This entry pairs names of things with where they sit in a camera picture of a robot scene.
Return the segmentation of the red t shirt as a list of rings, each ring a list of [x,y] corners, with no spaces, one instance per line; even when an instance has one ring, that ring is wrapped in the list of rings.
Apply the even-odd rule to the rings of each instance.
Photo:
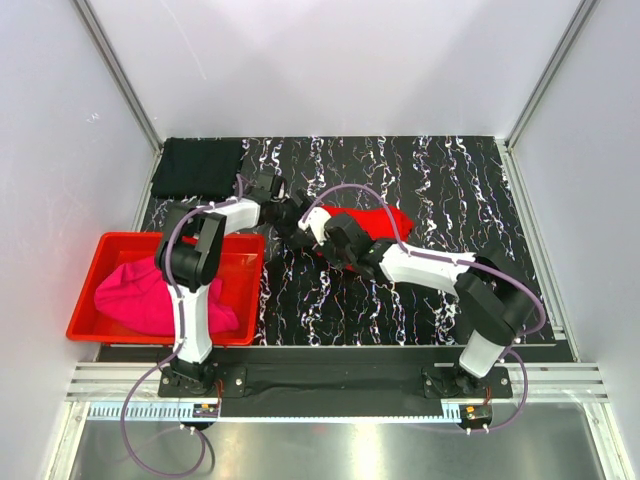
[[[374,279],[382,275],[380,263],[384,253],[397,243],[395,233],[399,234],[403,242],[408,240],[414,223],[401,210],[390,207],[392,218],[389,218],[384,208],[373,210],[350,209],[342,207],[324,207],[332,218],[325,226],[327,239],[348,238],[356,240],[369,237],[373,245],[365,254],[363,262],[373,268],[372,275],[361,275]]]

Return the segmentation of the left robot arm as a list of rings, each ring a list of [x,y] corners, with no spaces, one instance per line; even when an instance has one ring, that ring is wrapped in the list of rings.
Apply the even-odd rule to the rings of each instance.
[[[209,327],[209,293],[221,263],[224,237],[263,224],[284,240],[302,238],[298,221],[312,200],[289,195],[286,180],[262,174],[256,184],[237,178],[238,191],[221,202],[176,203],[169,208],[155,254],[170,295],[174,346],[159,363],[160,394],[205,396],[222,391]]]

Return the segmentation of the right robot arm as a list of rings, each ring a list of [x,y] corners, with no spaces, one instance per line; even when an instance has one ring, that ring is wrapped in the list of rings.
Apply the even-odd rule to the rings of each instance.
[[[397,237],[374,240],[351,215],[321,207],[299,225],[339,269],[379,284],[418,285],[457,298],[472,331],[453,367],[427,374],[439,398],[483,396],[495,363],[524,333],[525,323],[544,314],[538,297],[497,253],[444,253],[407,246]]]

